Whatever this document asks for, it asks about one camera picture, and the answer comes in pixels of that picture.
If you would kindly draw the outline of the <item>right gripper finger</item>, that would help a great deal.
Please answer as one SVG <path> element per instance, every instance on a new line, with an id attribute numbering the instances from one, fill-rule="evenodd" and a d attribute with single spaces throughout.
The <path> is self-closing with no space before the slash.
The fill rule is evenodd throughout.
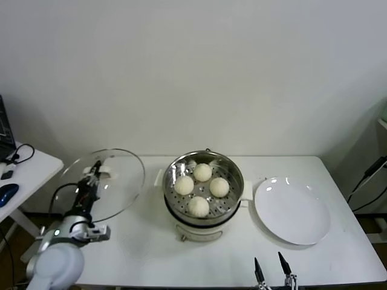
<path id="1" fill-rule="evenodd" d="M 298 277 L 294 274 L 290 268 L 290 265 L 285 260 L 281 252 L 278 252 L 279 260 L 281 263 L 282 270 L 285 275 L 284 286 L 281 286 L 279 289 L 283 290 L 298 290 Z"/>
<path id="2" fill-rule="evenodd" d="M 265 282 L 264 275 L 262 273 L 262 269 L 260 267 L 260 264 L 257 260 L 257 258 L 254 258 L 254 264 L 255 264 L 255 277 L 258 283 L 258 288 L 259 289 L 267 289 L 267 284 Z"/>

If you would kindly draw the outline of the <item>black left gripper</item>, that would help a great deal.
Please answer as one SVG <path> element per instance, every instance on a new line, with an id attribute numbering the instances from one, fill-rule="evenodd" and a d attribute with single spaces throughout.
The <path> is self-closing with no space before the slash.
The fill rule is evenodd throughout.
<path id="1" fill-rule="evenodd" d="M 93 204 L 99 199 L 97 191 L 101 166 L 102 162 L 96 161 L 92 167 L 84 168 L 83 179 L 77 185 L 77 195 L 74 201 L 75 214 L 90 214 Z"/>

